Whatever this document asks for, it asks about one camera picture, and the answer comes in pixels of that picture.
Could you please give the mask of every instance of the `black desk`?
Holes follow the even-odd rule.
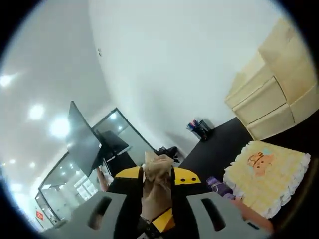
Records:
[[[289,225],[288,228],[293,233],[299,229],[306,231],[317,226],[316,220],[308,220],[307,218],[319,211],[317,203],[319,185],[317,173],[319,171],[318,135],[319,111],[316,111],[297,126],[263,140],[266,143],[311,155],[309,168],[292,199],[271,219],[276,228]],[[252,138],[245,127],[237,118],[234,118],[217,127],[208,141],[199,142],[180,167],[196,173],[202,182],[205,182],[210,176],[222,181],[224,168],[235,160],[241,149],[251,140]]]
[[[242,123],[234,118],[215,128],[208,141],[200,141],[180,167],[196,173],[202,182],[210,176],[222,181],[224,169],[252,140]]]
[[[319,111],[297,126],[263,141],[309,153],[311,156],[318,156],[318,134]],[[199,142],[180,167],[193,171],[202,181],[210,176],[222,181],[224,169],[235,160],[241,149],[252,140],[238,118],[233,118],[215,128],[208,141]]]

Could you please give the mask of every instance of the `monitor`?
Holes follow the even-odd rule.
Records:
[[[72,101],[69,110],[70,133],[66,143],[74,163],[89,176],[93,169],[102,164],[99,159],[101,143],[92,128]]]

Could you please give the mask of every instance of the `glass partition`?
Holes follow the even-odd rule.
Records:
[[[104,132],[111,131],[127,143],[128,147],[124,151],[136,165],[144,163],[146,151],[153,151],[153,148],[137,133],[118,109],[113,110],[97,123],[93,130],[98,131],[102,136]],[[103,164],[101,169],[110,184],[113,178],[108,168]],[[101,187],[96,170],[87,177],[72,156],[66,153],[42,182],[39,190],[54,214],[60,220],[68,220],[73,210],[101,190]]]
[[[50,220],[52,225],[57,224],[59,218],[53,213],[52,209],[49,207],[47,202],[45,201],[43,195],[38,193],[35,197],[36,202],[38,203],[39,207],[42,209],[46,217]]]
[[[118,109],[115,109],[110,115],[97,123],[93,130],[98,131],[102,136],[104,132],[111,131],[127,143],[129,147],[125,151],[138,166],[144,163],[145,152],[154,150]]]

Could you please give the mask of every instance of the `yellow stripe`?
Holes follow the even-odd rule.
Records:
[[[116,178],[139,178],[140,167],[136,166],[134,168],[127,168],[119,172]]]
[[[160,233],[173,228],[175,226],[175,222],[173,219],[172,208],[160,215],[152,223]]]
[[[200,183],[199,177],[192,171],[183,168],[174,168],[174,172],[175,185]]]

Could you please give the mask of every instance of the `wooden drawer unit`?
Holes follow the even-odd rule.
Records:
[[[284,104],[266,116],[248,124],[247,130],[254,140],[263,140],[295,125],[288,104]]]
[[[274,77],[233,108],[245,124],[249,124],[282,106],[286,98]]]
[[[263,140],[318,110],[318,90],[303,38],[289,20],[281,18],[237,73],[225,102],[253,139]]]
[[[225,99],[226,104],[233,108],[245,100],[253,92],[261,88],[268,80],[273,77],[274,73],[259,54],[237,73],[233,86]]]

